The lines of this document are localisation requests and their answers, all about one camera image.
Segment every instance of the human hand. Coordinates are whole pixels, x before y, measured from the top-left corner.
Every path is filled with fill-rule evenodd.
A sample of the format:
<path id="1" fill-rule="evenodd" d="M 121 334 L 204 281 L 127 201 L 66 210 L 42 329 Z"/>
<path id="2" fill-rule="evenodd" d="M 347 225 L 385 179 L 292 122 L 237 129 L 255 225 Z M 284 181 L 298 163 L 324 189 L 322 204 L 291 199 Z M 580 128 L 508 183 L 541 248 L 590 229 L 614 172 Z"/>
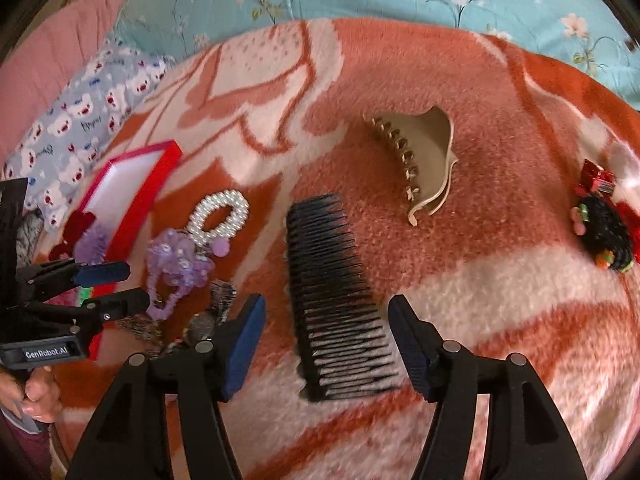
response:
<path id="1" fill-rule="evenodd" d="M 40 422 L 53 422 L 62 410 L 60 388 L 51 367 L 36 368 L 22 389 L 22 385 L 4 368 L 0 368 L 0 402 L 14 415 L 20 417 L 15 406 Z"/>

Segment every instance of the comb teeth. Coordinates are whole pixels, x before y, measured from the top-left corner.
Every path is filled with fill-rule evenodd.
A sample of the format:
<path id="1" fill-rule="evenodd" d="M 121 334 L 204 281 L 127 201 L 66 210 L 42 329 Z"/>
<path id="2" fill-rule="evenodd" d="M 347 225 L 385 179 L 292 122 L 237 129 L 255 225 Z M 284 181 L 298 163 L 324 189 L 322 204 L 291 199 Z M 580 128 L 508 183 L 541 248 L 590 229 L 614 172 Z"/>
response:
<path id="1" fill-rule="evenodd" d="M 395 362 L 337 195 L 295 203 L 287 215 L 289 293 L 299 371 L 313 402 L 396 387 Z"/>

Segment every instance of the red bow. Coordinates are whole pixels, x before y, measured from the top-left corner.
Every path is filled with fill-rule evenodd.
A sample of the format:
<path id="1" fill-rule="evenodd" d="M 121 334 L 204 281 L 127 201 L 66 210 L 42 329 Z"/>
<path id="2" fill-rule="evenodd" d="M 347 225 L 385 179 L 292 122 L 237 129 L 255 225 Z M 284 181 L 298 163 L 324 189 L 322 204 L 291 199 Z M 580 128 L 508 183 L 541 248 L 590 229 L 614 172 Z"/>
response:
<path id="1" fill-rule="evenodd" d="M 49 253 L 49 261 L 59 260 L 65 254 L 66 257 L 71 258 L 78 240 L 94 222 L 95 215 L 93 213 L 84 213 L 78 209 L 73 211 L 62 231 L 62 242 L 53 247 Z"/>

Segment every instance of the beige hair claw clip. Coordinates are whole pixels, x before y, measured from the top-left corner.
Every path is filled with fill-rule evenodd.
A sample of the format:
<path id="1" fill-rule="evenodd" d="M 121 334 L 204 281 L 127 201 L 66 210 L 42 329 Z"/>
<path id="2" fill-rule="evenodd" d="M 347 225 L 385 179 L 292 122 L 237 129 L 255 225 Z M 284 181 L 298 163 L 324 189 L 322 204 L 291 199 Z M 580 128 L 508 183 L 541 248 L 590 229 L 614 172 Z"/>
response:
<path id="1" fill-rule="evenodd" d="M 415 213 L 429 215 L 442 207 L 451 186 L 451 170 L 458 161 L 451 151 L 453 125 L 444 111 L 434 106 L 418 116 L 384 112 L 369 120 L 377 133 L 396 150 L 408 181 L 409 223 L 417 226 Z"/>

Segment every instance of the pink pillow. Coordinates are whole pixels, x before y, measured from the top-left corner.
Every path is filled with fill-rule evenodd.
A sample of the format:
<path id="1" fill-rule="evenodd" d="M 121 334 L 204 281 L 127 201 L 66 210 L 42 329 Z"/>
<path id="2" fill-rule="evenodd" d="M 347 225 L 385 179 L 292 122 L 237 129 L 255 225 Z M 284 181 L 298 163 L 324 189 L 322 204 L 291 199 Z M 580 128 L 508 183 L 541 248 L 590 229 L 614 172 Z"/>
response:
<path id="1" fill-rule="evenodd" d="M 78 0 L 45 20 L 0 66 L 0 164 L 95 56 L 126 0 Z"/>

